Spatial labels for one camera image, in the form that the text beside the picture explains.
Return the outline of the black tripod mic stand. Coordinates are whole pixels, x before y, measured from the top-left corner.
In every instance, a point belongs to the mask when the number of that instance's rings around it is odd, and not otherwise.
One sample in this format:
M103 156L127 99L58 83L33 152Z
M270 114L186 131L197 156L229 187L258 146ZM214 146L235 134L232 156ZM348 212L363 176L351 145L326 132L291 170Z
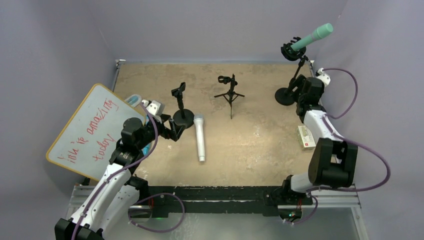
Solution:
M235 75L232 74L232 76L223 76L220 75L217 77L217 80L220 84L230 84L229 90L226 93L215 95L214 98L223 97L230 106L230 119L233 119L233 101L237 97L245 97L245 95L235 92L235 86L238 85L238 82L236 81Z

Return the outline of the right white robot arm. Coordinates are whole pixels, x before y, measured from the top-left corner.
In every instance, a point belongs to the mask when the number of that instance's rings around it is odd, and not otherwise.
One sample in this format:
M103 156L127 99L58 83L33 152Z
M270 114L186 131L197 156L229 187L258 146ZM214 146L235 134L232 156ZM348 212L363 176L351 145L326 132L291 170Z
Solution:
M320 78L303 75L291 80L287 90L296 102L296 114L315 141L307 172L289 176L289 185L280 191L282 200L288 204L312 188L348 188L354 181L358 147L337 136L338 131L319 103L324 90L325 83Z

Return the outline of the white microphone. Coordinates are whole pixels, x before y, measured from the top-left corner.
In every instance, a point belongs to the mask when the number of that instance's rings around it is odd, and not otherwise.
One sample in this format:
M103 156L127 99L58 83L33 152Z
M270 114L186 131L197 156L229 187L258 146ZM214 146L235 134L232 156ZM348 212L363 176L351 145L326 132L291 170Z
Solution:
M204 137L204 117L202 114L196 114L193 119L196 133L197 153L199 162L206 161L205 137Z

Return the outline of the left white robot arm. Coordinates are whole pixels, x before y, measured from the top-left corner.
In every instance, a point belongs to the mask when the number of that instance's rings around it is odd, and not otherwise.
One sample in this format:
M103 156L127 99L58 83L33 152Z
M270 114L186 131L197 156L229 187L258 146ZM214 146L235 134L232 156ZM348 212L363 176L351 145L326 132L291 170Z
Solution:
M170 115L151 116L147 123L131 117L123 123L121 138L107 168L88 198L69 219L54 227L57 240L103 240L130 206L151 199L148 182L134 175L147 155L143 149L158 137L177 141L186 125L175 124Z

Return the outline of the blue microphone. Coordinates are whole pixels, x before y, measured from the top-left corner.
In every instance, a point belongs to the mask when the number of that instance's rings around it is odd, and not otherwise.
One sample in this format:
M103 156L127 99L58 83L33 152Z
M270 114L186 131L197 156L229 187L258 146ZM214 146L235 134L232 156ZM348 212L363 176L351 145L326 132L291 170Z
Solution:
M152 146L152 143L146 145L143 149L142 149L142 153L144 156L146 156L149 152L150 152L150 148Z

